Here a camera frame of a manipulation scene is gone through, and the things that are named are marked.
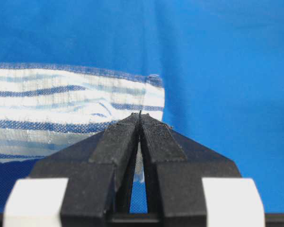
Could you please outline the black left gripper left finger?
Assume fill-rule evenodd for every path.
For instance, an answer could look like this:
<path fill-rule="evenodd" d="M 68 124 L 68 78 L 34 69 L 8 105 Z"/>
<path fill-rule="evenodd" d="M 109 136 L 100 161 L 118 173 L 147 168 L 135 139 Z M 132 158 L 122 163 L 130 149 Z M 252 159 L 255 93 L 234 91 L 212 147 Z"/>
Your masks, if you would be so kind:
<path fill-rule="evenodd" d="M 60 212 L 64 227 L 102 227 L 111 212 L 128 212 L 139 115 L 110 125 L 36 162 L 31 178 L 68 178 Z"/>

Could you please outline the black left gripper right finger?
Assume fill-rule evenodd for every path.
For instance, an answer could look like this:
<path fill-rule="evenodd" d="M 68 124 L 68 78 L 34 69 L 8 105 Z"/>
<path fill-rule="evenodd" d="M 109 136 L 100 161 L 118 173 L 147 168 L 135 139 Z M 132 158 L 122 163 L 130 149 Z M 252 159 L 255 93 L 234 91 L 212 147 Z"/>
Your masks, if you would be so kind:
<path fill-rule="evenodd" d="M 148 212 L 165 227 L 204 227 L 202 177 L 240 177 L 235 163 L 148 114 L 140 133 Z"/>

